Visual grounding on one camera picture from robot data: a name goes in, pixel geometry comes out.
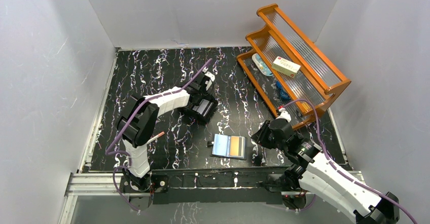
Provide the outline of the black box of cards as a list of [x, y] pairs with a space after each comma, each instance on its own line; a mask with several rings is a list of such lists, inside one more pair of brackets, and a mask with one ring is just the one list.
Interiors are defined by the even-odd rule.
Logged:
[[219, 102], [211, 94], [201, 96], [199, 99], [197, 103], [190, 100], [185, 107], [180, 107], [178, 111], [195, 119], [198, 124], [205, 125], [210, 121]]

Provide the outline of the orange brown striped card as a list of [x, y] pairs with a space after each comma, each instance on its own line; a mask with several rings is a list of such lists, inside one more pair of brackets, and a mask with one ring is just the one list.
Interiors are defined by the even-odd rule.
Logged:
[[237, 159], [244, 159], [246, 143], [246, 138], [243, 136], [231, 136], [228, 156]]

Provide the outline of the black card holder wallet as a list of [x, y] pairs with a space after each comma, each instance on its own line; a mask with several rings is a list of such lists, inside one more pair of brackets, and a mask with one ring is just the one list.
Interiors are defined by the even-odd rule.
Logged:
[[[231, 135], [215, 134], [213, 140], [207, 142], [207, 147], [211, 148], [210, 155], [213, 157], [219, 157], [219, 158], [237, 159], [237, 158], [232, 158], [228, 156], [230, 137]], [[247, 143], [245, 148], [245, 158], [237, 159], [237, 160], [247, 159]]]

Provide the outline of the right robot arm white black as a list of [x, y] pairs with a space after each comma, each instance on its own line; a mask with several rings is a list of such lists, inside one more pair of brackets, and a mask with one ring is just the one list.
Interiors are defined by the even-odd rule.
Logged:
[[388, 192], [378, 195], [356, 177], [327, 159], [323, 148], [297, 135], [284, 118], [266, 120], [252, 140], [268, 149], [278, 149], [289, 159], [283, 174], [269, 174], [259, 185], [271, 192], [303, 189], [337, 208], [353, 223], [397, 223], [398, 198]]

